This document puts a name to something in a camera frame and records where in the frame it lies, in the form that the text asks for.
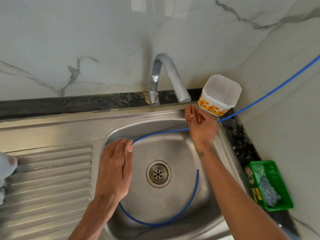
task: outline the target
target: black granite countertop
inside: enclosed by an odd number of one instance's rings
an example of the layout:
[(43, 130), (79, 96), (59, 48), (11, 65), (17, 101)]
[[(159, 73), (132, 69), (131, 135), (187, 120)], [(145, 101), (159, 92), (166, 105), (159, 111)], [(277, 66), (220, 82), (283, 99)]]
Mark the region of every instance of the black granite countertop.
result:
[[(202, 90), (200, 88), (189, 89), (188, 92), (192, 101), (195, 102), (200, 97)], [(133, 92), (0, 101), (0, 120), (149, 106), (147, 94), (147, 92)], [(162, 105), (178, 103), (173, 90), (159, 91), (159, 100)], [(233, 113), (234, 110), (230, 109), (221, 117), (224, 118)], [(250, 161), (261, 160), (236, 116), (222, 122), (222, 125), (242, 168)], [(298, 236), (288, 211), (266, 211), (266, 213), (275, 222)]]

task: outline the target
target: chrome faucet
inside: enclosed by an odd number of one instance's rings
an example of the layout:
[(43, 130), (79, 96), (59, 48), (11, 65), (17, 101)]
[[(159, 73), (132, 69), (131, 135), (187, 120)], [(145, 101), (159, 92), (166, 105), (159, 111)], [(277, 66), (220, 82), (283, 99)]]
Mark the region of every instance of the chrome faucet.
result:
[(161, 71), (161, 66), (164, 66), (167, 75), (171, 81), (174, 92), (177, 96), (179, 103), (189, 102), (191, 101), (191, 97), (184, 87), (184, 84), (181, 80), (181, 77), (177, 71), (176, 66), (174, 65), (173, 60), (166, 53), (158, 54), (154, 61), (151, 73), (151, 84), (149, 87), (149, 96), (150, 102), (152, 106), (158, 106), (159, 96), (158, 96), (158, 81)]

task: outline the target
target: person's left hand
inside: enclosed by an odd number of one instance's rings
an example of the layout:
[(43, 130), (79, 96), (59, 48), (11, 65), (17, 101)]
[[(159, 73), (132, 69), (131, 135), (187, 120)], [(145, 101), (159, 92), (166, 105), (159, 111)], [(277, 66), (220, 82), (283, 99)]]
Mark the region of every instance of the person's left hand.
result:
[(94, 198), (114, 198), (118, 204), (127, 195), (132, 177), (132, 142), (120, 139), (105, 146), (100, 160)]

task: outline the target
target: forearm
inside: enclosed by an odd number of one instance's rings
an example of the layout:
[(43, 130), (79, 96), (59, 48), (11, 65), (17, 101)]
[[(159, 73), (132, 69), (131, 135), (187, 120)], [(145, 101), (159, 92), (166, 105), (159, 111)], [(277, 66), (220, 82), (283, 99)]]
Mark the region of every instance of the forearm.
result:
[(115, 196), (99, 197), (91, 201), (69, 240), (98, 239), (103, 227), (114, 213), (118, 201)]
[(235, 240), (287, 240), (286, 234), (240, 187), (211, 149), (198, 151), (221, 212)]

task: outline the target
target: white plastic container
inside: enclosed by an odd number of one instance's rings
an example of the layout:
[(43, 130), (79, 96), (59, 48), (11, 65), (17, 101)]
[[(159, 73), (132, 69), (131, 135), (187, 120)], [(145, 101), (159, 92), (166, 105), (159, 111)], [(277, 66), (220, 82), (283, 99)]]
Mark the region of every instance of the white plastic container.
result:
[(202, 89), (198, 105), (215, 116), (221, 116), (236, 106), (241, 92), (237, 82), (222, 75), (212, 75)]

